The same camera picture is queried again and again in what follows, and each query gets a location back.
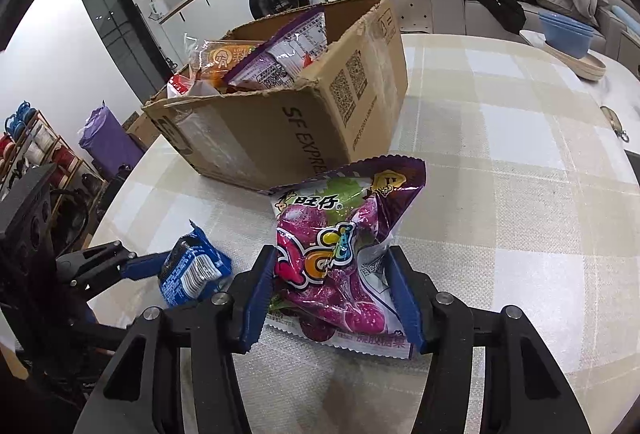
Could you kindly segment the blue cookie packet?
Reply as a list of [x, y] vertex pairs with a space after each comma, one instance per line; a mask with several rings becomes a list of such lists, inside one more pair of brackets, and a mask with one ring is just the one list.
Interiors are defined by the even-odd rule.
[[160, 294], [169, 307], [202, 301], [224, 289], [232, 274], [232, 261], [208, 240], [194, 222], [181, 236], [157, 275]]

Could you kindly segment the purple candy bag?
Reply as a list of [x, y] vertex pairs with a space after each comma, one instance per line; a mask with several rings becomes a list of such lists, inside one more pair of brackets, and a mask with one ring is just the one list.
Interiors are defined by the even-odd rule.
[[330, 347], [407, 359], [383, 257], [427, 180], [423, 160], [360, 160], [268, 191], [276, 217], [268, 326]]
[[284, 25], [225, 75], [236, 90], [259, 91], [292, 87], [302, 70], [328, 48], [326, 12], [313, 8]]

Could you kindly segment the packaged bread loaf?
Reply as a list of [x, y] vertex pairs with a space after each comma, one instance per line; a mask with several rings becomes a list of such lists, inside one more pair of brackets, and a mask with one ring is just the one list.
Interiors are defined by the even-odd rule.
[[208, 40], [185, 35], [183, 38], [190, 78], [207, 82], [212, 88], [224, 92], [224, 76], [250, 55], [262, 41]]

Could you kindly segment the small cardboard box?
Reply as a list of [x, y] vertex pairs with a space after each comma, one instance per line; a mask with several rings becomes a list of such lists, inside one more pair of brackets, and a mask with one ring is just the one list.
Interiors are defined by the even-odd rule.
[[143, 151], [148, 150], [160, 136], [160, 130], [145, 113], [133, 113], [122, 128]]

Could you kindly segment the white red bag in box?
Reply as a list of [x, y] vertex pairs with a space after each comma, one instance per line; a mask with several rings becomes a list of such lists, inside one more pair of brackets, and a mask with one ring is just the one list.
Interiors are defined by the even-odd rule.
[[181, 96], [218, 96], [220, 92], [209, 82], [198, 78], [186, 78], [180, 74], [172, 76], [166, 84], [168, 98]]

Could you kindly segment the black glass door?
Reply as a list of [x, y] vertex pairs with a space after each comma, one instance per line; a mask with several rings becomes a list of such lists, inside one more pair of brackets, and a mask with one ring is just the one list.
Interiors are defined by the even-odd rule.
[[144, 103], [165, 87], [167, 58], [134, 0], [82, 0], [104, 48], [131, 91]]

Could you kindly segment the brown cardboard box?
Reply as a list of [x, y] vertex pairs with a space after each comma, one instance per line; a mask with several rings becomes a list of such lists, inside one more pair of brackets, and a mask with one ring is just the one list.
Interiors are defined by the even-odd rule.
[[264, 17], [222, 40], [269, 40], [322, 6], [328, 48], [292, 87], [164, 98], [144, 106], [201, 175], [260, 191], [387, 153], [408, 88], [390, 0], [337, 0]]

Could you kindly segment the beige plate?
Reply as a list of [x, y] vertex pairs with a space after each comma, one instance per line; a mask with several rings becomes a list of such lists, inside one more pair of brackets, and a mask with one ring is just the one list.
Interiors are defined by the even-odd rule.
[[536, 31], [521, 30], [520, 37], [530, 46], [544, 50], [557, 58], [582, 80], [596, 82], [600, 81], [605, 75], [605, 64], [591, 53], [587, 53], [587, 55], [582, 58], [573, 57], [572, 55], [556, 50], [553, 46], [549, 46], [544, 35]]

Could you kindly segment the blue bowl stack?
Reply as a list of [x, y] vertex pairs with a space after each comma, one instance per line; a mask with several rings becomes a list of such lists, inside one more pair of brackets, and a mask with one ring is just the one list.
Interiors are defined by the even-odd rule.
[[585, 57], [594, 29], [565, 15], [540, 11], [538, 18], [548, 46], [574, 58]]

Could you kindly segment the light blue pillow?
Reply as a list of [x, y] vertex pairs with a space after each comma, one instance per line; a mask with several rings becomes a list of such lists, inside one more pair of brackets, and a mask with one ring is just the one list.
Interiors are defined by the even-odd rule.
[[612, 6], [612, 12], [619, 18], [634, 34], [640, 35], [640, 23], [629, 13], [618, 5]]

